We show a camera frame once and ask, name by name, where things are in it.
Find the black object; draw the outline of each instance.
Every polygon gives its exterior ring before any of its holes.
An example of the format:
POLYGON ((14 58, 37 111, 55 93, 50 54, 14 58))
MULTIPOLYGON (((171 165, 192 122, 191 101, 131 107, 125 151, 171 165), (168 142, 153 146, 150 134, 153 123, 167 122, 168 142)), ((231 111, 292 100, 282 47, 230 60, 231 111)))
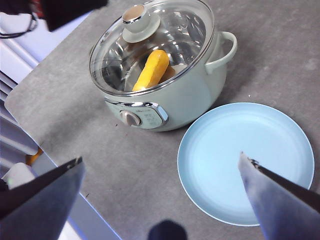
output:
POLYGON ((41 0, 44 19, 49 31, 53 31, 71 20, 107 5, 107 0, 41 0))
POLYGON ((151 228, 148 240, 187 240, 187 233, 179 224, 164 220, 151 228))
POLYGON ((0 178, 0 192, 8 191, 8 184, 0 178))
POLYGON ((241 154, 239 170, 267 240, 320 240, 320 195, 241 154))
POLYGON ((0 239, 57 240, 84 171, 79 157, 26 184, 0 192, 0 239))
POLYGON ((31 14, 31 8, 28 0, 1 0, 0 12, 10 15, 31 14))

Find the corn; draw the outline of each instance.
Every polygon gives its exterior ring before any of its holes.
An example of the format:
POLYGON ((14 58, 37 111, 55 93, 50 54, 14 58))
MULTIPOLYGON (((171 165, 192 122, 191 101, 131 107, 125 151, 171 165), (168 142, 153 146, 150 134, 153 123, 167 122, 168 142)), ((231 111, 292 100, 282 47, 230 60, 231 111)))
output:
POLYGON ((157 85, 169 65, 169 57, 163 50, 154 50, 146 60, 144 68, 132 91, 141 91, 157 85))

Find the white object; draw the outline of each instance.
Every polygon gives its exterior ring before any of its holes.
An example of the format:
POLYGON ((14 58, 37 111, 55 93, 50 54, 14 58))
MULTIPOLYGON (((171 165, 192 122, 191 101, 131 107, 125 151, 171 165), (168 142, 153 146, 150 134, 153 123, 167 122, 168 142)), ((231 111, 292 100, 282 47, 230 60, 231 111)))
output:
POLYGON ((31 71, 28 65, 18 54, 11 50, 3 41, 0 41, 0 70, 20 83, 31 71))
POLYGON ((237 38, 216 30, 213 12, 201 0, 153 0, 143 6, 132 16, 125 13, 102 35, 91 53, 89 69, 119 120, 123 121, 121 111, 127 111, 141 121, 129 124, 131 127, 170 131, 197 119, 218 98, 226 81, 226 64, 237 51, 237 38), (128 28, 140 34, 140 27, 147 25, 145 9, 159 16, 160 26, 144 41, 125 42, 122 38, 128 28), (123 19, 132 23, 123 24, 123 19), (232 41, 232 48, 224 54, 226 40, 232 41), (169 77, 150 88, 132 91, 130 86, 157 49, 168 55, 169 77))
POLYGON ((270 171, 310 188, 315 171, 312 147, 291 118, 257 103, 223 105, 191 125, 177 157, 185 192, 209 216, 237 226, 259 224, 238 169, 242 151, 270 171))
POLYGON ((135 5, 122 16, 122 37, 128 43, 137 43, 150 37, 160 25, 160 18, 150 14, 144 5, 135 5))
POLYGON ((19 162, 14 164, 2 179, 7 183, 9 190, 11 190, 32 181, 35 179, 35 175, 32 173, 31 167, 19 162))

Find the lid knob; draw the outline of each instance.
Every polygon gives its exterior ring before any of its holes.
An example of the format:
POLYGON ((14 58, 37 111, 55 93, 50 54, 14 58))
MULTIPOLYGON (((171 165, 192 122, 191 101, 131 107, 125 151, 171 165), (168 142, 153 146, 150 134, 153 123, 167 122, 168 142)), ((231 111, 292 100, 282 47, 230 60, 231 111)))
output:
POLYGON ((122 15, 123 39, 128 43, 138 43, 150 37, 158 29, 160 18, 150 14, 144 5, 134 5, 122 15))

